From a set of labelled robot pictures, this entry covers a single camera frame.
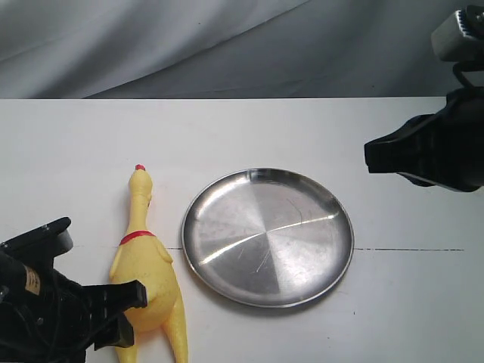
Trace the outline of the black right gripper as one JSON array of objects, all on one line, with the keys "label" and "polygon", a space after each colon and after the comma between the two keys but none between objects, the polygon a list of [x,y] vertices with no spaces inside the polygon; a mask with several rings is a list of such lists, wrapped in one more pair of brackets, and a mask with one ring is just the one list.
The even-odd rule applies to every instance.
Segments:
[{"label": "black right gripper", "polygon": [[1,360],[84,362],[88,347],[129,348],[132,325],[123,313],[145,308],[140,281],[82,286],[52,268],[44,271],[1,253]]}]

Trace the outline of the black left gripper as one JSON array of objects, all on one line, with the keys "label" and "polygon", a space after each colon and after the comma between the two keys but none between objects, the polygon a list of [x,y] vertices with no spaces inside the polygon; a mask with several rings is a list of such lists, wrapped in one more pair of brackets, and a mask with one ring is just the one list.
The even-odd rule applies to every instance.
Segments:
[{"label": "black left gripper", "polygon": [[483,88],[460,88],[445,106],[364,145],[370,173],[397,173],[421,187],[483,186]]}]

